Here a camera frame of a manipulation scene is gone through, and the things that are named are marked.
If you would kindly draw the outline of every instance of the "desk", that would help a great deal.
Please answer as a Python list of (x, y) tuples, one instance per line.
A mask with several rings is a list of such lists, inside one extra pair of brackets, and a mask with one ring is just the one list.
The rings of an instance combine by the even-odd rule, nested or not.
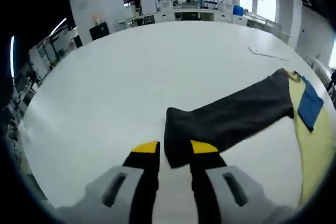
[[(212, 45), (211, 51), (204, 44)], [(289, 61), (254, 55), (248, 49), (252, 45)], [(336, 124), (319, 78), (292, 48), (269, 33), (216, 22), (123, 30), (71, 52), (48, 75), (20, 123), (24, 151), (49, 201), (55, 207), (71, 206), (90, 182), (121, 165), (137, 145), (159, 140), (163, 146), (168, 107), (199, 108), (279, 68), (304, 75)], [(221, 155), (261, 183), (274, 203), (298, 205), (302, 174), (292, 119), (281, 119)], [(163, 148), (160, 160), (155, 218), (171, 210), (197, 222), (189, 167), (170, 169)]]

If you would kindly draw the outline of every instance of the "white tabletop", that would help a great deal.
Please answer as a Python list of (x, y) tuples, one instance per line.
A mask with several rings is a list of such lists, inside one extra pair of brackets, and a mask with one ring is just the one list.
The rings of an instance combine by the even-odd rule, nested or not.
[[(248, 47), (289, 61), (254, 55)], [(304, 75), (336, 123), (318, 77), (292, 48), (264, 31), (170, 22), (101, 38), (71, 52), (31, 101), (19, 127), (29, 165), (55, 207), (71, 206), (87, 184), (121, 165), (132, 148), (163, 142), (168, 107), (199, 108), (279, 68)], [(197, 210), (190, 170), (170, 169), (162, 149), (154, 218), (171, 211), (192, 223)], [(298, 205), (302, 173), (292, 119), (281, 119), (221, 155), (260, 182), (274, 203)]]

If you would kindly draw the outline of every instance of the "white cabinet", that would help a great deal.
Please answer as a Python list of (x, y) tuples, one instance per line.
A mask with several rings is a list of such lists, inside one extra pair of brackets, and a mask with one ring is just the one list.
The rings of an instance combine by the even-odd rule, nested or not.
[(237, 15), (232, 15), (232, 23), (241, 25), (241, 26), (247, 26), (247, 18), (237, 16)]
[(214, 21), (232, 23), (232, 14), (230, 14), (230, 13), (215, 13)]
[(154, 19), (155, 23), (175, 21), (175, 13), (173, 12), (155, 13)]

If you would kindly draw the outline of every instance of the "blue patch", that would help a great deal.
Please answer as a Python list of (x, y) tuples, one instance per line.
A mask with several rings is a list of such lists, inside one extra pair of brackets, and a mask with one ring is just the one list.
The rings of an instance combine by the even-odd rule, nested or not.
[(310, 82), (303, 76), (302, 80), (306, 84), (306, 89), (302, 95), (298, 114), (306, 125), (307, 129), (312, 132), (314, 124), (323, 107), (324, 101), (316, 94), (315, 89)]

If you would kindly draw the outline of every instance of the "white table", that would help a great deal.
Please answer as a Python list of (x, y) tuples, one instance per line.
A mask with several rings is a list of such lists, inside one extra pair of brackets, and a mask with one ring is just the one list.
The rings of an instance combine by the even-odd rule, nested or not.
[[(289, 61), (254, 55), (248, 46)], [(152, 140), (163, 143), (168, 107), (199, 108), (279, 68), (304, 75), (336, 123), (318, 77), (292, 48), (264, 31), (228, 23), (172, 22), (93, 41), (49, 74), (20, 123), (30, 167), (55, 207), (71, 206), (87, 184), (121, 165), (132, 148)], [(170, 169), (163, 145), (161, 152), (154, 219), (172, 212), (195, 223), (189, 167)], [(302, 174), (292, 119), (281, 119), (221, 155), (260, 182), (274, 203), (298, 205)]]

